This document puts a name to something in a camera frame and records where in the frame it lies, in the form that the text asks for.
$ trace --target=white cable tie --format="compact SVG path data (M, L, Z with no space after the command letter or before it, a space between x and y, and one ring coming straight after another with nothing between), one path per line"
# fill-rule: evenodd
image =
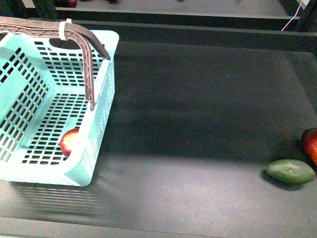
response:
M71 23L71 19L67 19L66 21L61 21L59 23L58 34L62 41L67 41L67 39L65 38L65 24L66 23Z

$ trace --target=dark gray shelf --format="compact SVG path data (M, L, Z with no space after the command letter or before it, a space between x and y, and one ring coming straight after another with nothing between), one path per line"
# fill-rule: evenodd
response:
M105 0L79 1L74 11L111 11L185 15L287 16L278 0Z
M292 35L279 36L287 48ZM312 41L293 37L300 47ZM0 234L314 237L317 179L289 187L263 169L287 157L317 170L300 147L303 130L317 124L316 58L302 48L226 48L218 40L121 41L92 183L0 181Z

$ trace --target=brown basket handle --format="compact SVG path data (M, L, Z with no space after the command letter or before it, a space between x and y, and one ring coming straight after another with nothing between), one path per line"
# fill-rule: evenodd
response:
M25 34L33 37L59 38L59 22L34 21L12 17L0 17L0 33ZM110 60L108 52L97 37L85 27L65 23L64 35L66 39L76 42L83 51L83 71L85 83L85 97L90 102L90 109L95 108L93 57L89 43L101 57Z

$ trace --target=green fruit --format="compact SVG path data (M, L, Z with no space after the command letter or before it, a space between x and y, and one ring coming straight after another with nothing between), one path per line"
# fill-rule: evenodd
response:
M266 173L277 180L289 184L304 184L315 179L313 169L299 160L277 160L270 163Z

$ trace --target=red fruit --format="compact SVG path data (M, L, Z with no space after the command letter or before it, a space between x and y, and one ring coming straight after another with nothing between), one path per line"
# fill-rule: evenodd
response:
M78 0L57 0L57 2L61 4L61 7L75 8L77 6Z
M306 129L303 132L302 146L311 160L317 165L317 128Z
M60 149L63 155L68 158L72 148L76 146L79 128L74 128L66 132L60 140Z

